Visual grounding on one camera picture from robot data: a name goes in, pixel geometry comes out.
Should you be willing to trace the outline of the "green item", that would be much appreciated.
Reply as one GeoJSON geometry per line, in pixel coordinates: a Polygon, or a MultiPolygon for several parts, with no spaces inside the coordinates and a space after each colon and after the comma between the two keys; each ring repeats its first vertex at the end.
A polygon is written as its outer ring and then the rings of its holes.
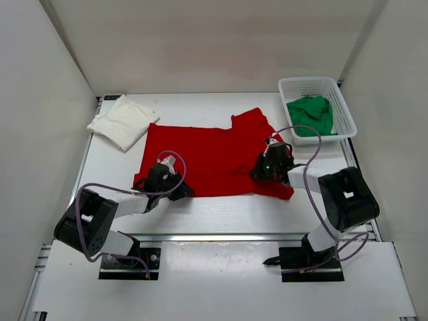
{"type": "Polygon", "coordinates": [[[288,112],[300,137],[315,136],[314,132],[301,126],[307,126],[317,131],[320,136],[336,135],[333,132],[333,111],[329,100],[323,96],[304,96],[287,103],[288,112]]]}

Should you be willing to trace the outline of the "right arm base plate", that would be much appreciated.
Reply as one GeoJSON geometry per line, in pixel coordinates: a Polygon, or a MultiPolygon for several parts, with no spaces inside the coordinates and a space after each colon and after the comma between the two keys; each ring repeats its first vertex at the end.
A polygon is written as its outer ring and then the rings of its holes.
{"type": "Polygon", "coordinates": [[[283,283],[343,282],[341,263],[333,250],[310,253],[303,247],[280,247],[279,255],[267,258],[267,266],[280,266],[283,283]]]}

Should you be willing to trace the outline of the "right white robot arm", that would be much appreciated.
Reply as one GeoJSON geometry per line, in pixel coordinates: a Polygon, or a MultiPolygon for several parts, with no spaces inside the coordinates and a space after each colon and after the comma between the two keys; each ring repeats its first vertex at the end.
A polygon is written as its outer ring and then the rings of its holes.
{"type": "Polygon", "coordinates": [[[356,167],[337,172],[324,171],[310,164],[296,164],[292,146],[273,137],[267,138],[266,148],[257,156],[251,178],[269,181],[294,189],[305,190],[309,202],[318,193],[326,217],[320,225],[305,235],[300,247],[283,249],[279,256],[265,260],[266,265],[280,265],[290,271],[308,271],[332,260],[342,262],[340,252],[346,247],[340,241],[356,227],[379,216],[375,197],[356,167]]]}

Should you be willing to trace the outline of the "white t shirt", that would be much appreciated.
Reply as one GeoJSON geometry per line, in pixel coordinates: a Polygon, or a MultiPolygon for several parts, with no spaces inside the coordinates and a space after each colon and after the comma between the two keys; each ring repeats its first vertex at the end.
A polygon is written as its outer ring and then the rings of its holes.
{"type": "Polygon", "coordinates": [[[121,95],[113,106],[95,116],[87,129],[106,137],[122,152],[126,152],[160,117],[154,110],[121,95]]]}

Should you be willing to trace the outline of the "red t shirt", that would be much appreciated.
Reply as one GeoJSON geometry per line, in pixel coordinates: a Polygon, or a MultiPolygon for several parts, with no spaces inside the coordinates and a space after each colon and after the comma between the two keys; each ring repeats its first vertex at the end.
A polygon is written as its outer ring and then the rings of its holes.
{"type": "Polygon", "coordinates": [[[151,124],[133,185],[142,184],[157,158],[175,151],[175,169],[186,174],[185,182],[194,190],[194,197],[255,193],[287,201],[293,188],[249,175],[266,148],[265,139],[274,131],[259,108],[232,116],[228,129],[151,124]]]}

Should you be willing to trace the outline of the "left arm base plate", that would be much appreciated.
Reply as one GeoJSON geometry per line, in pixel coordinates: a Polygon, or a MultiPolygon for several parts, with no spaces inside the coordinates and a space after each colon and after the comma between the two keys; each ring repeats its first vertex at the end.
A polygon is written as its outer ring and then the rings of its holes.
{"type": "Polygon", "coordinates": [[[103,257],[98,272],[99,280],[137,280],[157,281],[161,264],[161,247],[140,246],[135,259],[116,259],[103,257]]]}

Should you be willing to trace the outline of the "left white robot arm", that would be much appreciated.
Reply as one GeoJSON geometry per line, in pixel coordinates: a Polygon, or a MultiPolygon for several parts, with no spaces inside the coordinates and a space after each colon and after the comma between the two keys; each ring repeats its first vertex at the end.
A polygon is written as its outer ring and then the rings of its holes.
{"type": "Polygon", "coordinates": [[[190,197],[194,190],[185,182],[187,166],[181,155],[161,152],[146,177],[128,190],[100,183],[82,185],[72,204],[54,229],[54,238],[83,253],[93,263],[100,257],[111,257],[124,267],[147,266],[135,237],[111,230],[115,219],[134,214],[147,214],[160,200],[178,201],[190,197]]]}

